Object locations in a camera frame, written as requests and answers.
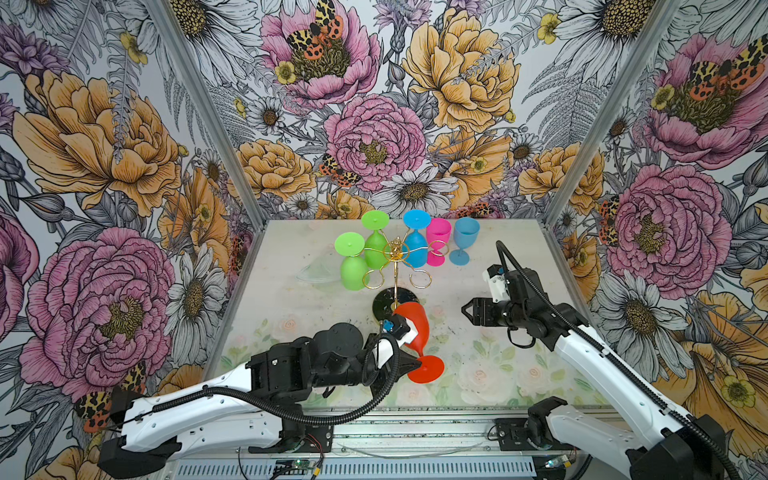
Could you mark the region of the red wine glass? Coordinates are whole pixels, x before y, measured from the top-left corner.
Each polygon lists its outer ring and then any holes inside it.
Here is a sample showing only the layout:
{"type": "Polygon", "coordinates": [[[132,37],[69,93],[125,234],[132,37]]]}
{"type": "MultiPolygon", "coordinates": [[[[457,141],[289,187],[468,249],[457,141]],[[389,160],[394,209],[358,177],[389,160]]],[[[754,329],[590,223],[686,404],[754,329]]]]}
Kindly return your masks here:
{"type": "Polygon", "coordinates": [[[421,367],[408,374],[409,379],[418,384],[428,384],[439,379],[445,370],[442,359],[426,355],[425,348],[430,339],[430,324],[424,307],[418,302],[400,304],[394,313],[410,320],[416,328],[416,337],[406,346],[418,354],[421,367]]]}

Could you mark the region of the light blue wine glass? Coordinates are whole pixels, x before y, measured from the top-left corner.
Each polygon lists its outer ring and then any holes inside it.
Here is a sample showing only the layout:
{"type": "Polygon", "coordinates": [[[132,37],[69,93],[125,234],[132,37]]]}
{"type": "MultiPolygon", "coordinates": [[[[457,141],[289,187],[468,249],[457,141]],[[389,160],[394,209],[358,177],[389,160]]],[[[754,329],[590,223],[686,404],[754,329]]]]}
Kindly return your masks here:
{"type": "Polygon", "coordinates": [[[449,260],[454,265],[464,266],[470,262],[467,249],[476,242],[479,232],[480,224],[474,218],[464,217],[454,223],[453,241],[456,249],[449,254],[449,260]]]}

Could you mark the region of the pink wine glass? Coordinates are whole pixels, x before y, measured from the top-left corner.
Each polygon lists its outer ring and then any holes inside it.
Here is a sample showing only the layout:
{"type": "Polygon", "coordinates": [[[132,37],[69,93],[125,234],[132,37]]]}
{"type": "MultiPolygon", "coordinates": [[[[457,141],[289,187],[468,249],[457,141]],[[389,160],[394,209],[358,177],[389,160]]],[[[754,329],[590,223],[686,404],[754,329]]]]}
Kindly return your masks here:
{"type": "Polygon", "coordinates": [[[433,218],[426,229],[428,243],[427,264],[431,267],[442,266],[448,255],[448,243],[452,232],[452,224],[442,218],[433,218]]]}

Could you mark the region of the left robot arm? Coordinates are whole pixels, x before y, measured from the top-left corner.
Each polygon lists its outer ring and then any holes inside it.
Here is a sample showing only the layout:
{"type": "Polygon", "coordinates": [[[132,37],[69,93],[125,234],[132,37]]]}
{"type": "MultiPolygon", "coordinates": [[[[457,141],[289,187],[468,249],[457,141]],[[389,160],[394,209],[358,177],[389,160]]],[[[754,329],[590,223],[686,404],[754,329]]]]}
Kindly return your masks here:
{"type": "Polygon", "coordinates": [[[402,376],[420,368],[406,350],[428,337],[428,326],[400,315],[369,337],[350,323],[337,323],[274,344],[224,374],[169,394],[117,392],[109,417],[118,432],[101,446],[98,465],[114,479],[132,479],[216,447],[285,451],[314,430],[373,411],[402,376]],[[358,385],[369,387],[372,397],[347,413],[302,410],[316,389],[358,385]]]}

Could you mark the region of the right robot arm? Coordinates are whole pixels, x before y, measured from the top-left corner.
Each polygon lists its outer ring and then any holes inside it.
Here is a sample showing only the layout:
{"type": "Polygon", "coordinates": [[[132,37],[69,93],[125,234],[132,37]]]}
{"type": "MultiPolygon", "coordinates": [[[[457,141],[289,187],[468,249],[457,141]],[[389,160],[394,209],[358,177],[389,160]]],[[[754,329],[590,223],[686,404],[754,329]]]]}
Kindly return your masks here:
{"type": "Polygon", "coordinates": [[[540,449],[569,445],[611,465],[628,479],[735,479],[724,429],[694,417],[637,374],[567,303],[552,304],[531,269],[483,273],[491,295],[467,302],[475,326],[522,330],[578,370],[626,423],[621,429],[557,396],[528,409],[518,432],[540,449]]]}

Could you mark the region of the back blue wine glass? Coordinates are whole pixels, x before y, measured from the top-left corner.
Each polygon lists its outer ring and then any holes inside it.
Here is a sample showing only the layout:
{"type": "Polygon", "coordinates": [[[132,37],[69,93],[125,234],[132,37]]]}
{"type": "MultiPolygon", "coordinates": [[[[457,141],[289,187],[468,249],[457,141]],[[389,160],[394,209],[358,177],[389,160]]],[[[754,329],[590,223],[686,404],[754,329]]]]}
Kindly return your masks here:
{"type": "Polygon", "coordinates": [[[405,237],[407,246],[406,263],[413,269],[419,269],[427,263],[429,246],[426,237],[422,234],[431,223],[431,216],[423,210],[410,210],[403,217],[409,233],[405,237]]]}

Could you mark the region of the green wine glass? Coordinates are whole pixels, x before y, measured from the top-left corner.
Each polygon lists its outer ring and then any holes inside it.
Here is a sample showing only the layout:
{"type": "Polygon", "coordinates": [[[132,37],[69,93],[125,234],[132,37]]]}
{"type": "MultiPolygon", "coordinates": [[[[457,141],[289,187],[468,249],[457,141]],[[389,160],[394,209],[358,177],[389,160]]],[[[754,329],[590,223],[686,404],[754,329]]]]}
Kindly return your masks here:
{"type": "Polygon", "coordinates": [[[363,250],[366,264],[371,270],[379,270],[389,263],[386,255],[388,240],[383,233],[389,221],[389,215],[379,210],[369,211],[361,217],[363,227],[371,231],[363,250]]]}
{"type": "Polygon", "coordinates": [[[362,256],[365,239],[359,233],[345,232],[337,237],[334,247],[343,257],[340,275],[344,288],[349,291],[362,290],[365,287],[363,278],[368,272],[366,260],[362,256]]]}

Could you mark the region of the back green wine glass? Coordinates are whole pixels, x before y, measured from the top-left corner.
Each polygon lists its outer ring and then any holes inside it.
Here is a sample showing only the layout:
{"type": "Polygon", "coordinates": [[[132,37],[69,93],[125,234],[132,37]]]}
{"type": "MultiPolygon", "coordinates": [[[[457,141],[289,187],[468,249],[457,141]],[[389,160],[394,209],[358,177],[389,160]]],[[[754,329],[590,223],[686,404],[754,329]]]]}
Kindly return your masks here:
{"type": "Polygon", "coordinates": [[[363,227],[371,231],[363,250],[366,264],[371,270],[379,270],[389,263],[386,255],[388,240],[383,233],[389,221],[389,215],[379,210],[369,211],[361,217],[363,227]]]}

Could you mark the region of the small green circuit board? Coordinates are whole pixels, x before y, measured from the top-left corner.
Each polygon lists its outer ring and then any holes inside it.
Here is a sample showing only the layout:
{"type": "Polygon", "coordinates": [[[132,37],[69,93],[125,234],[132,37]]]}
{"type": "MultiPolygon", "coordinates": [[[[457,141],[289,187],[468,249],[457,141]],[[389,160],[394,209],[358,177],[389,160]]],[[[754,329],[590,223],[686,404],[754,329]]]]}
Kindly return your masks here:
{"type": "Polygon", "coordinates": [[[320,464],[317,460],[310,459],[284,459],[275,463],[271,478],[276,479],[284,475],[314,474],[320,464]]]}

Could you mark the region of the aluminium front rail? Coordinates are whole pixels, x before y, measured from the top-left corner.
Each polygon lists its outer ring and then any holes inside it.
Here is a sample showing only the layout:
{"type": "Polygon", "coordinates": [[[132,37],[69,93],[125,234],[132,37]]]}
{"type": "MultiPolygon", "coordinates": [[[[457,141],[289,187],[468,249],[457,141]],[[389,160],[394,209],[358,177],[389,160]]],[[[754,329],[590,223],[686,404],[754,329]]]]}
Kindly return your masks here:
{"type": "MultiPolygon", "coordinates": [[[[580,410],[624,429],[612,411],[580,410]]],[[[156,479],[271,479],[278,460],[320,464],[305,475],[276,479],[586,479],[594,466],[607,478],[626,479],[569,445],[501,451],[493,432],[498,418],[526,418],[513,411],[381,411],[333,427],[330,453],[250,454],[247,446],[216,447],[170,460],[156,479]]]]}

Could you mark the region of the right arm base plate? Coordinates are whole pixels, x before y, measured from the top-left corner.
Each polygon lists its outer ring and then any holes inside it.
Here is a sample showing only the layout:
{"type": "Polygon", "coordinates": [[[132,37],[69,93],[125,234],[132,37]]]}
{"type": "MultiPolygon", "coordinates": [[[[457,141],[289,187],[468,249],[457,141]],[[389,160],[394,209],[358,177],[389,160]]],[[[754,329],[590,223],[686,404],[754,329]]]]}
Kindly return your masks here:
{"type": "Polygon", "coordinates": [[[538,445],[533,442],[527,418],[498,418],[494,421],[493,432],[501,451],[532,451],[538,449],[538,445]]]}

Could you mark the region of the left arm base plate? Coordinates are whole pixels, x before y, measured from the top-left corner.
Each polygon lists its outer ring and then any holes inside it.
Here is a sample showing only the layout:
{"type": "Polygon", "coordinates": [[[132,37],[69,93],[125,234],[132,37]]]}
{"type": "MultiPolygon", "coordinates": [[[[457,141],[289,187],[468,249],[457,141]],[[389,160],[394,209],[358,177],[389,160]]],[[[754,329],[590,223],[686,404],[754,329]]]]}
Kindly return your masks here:
{"type": "Polygon", "coordinates": [[[277,442],[268,447],[248,444],[250,454],[313,453],[326,454],[332,451],[333,427],[298,424],[282,420],[283,429],[277,442]]]}

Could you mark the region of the right aluminium corner post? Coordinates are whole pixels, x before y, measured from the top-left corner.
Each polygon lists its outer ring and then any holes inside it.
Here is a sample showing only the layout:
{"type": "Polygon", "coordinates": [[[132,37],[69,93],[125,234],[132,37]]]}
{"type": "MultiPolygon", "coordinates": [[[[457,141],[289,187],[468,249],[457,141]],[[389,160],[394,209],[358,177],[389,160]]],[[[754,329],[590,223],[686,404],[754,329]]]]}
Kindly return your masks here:
{"type": "Polygon", "coordinates": [[[602,103],[579,152],[565,175],[562,185],[555,194],[543,220],[545,227],[553,227],[560,212],[572,198],[581,178],[598,152],[604,135],[621,109],[620,102],[630,93],[634,81],[657,51],[662,36],[667,31],[682,1],[657,1],[651,10],[646,25],[640,32],[636,46],[631,50],[626,64],[619,68],[615,83],[602,103]]]}

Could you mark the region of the aluminium corner post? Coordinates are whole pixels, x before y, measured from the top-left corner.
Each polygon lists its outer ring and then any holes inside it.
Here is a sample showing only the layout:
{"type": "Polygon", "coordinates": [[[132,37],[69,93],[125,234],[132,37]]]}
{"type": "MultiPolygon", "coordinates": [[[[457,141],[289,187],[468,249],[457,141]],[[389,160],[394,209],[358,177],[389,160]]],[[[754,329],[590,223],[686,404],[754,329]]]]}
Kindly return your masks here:
{"type": "Polygon", "coordinates": [[[565,175],[562,185],[555,194],[543,220],[545,227],[553,227],[560,212],[572,198],[581,178],[598,152],[604,135],[621,109],[620,102],[630,93],[634,81],[657,51],[662,36],[667,31],[682,1],[657,1],[651,10],[646,25],[640,32],[636,46],[631,50],[626,64],[619,68],[615,83],[602,103],[579,152],[565,175]]]}
{"type": "Polygon", "coordinates": [[[150,1],[147,6],[159,36],[170,54],[178,75],[185,83],[191,100],[195,104],[214,147],[219,153],[225,168],[230,174],[243,207],[257,233],[264,232],[268,219],[256,200],[243,167],[235,154],[228,133],[221,122],[216,106],[209,94],[205,79],[196,65],[196,59],[186,46],[183,32],[175,19],[168,1],[150,1]]]}

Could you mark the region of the left aluminium corner post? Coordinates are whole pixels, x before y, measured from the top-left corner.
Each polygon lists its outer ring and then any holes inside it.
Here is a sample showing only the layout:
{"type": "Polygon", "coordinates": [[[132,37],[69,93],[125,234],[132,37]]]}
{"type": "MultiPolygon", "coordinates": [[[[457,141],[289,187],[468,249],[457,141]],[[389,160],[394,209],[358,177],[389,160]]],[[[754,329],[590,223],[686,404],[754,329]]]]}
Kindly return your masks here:
{"type": "Polygon", "coordinates": [[[219,153],[225,168],[230,174],[243,207],[257,233],[264,232],[268,219],[256,200],[243,167],[235,154],[228,133],[221,122],[216,106],[209,94],[205,79],[196,65],[196,59],[186,46],[183,32],[175,19],[168,1],[150,1],[147,6],[159,36],[170,54],[178,75],[185,83],[191,100],[195,104],[214,147],[219,153]]]}

